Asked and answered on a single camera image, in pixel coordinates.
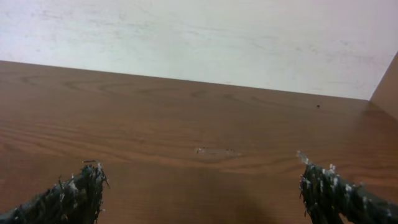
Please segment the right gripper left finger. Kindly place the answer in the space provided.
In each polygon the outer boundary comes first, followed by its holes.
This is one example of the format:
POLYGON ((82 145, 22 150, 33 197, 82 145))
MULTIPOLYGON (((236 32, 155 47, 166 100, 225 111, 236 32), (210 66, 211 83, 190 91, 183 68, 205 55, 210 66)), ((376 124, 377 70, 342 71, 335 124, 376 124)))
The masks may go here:
POLYGON ((94 224, 103 204, 108 178, 100 161, 84 161, 78 175, 1 214, 2 224, 94 224))

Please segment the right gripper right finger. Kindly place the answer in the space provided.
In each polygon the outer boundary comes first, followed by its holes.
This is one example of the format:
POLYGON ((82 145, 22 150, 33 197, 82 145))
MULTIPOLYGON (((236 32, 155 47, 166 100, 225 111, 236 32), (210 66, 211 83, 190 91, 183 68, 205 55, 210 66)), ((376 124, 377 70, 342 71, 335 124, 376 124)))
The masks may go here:
POLYGON ((300 176, 300 198, 304 215, 312 223, 397 224, 397 204, 367 191, 363 184, 343 179, 331 164, 329 168, 311 162, 301 151, 297 157, 305 164, 300 176))

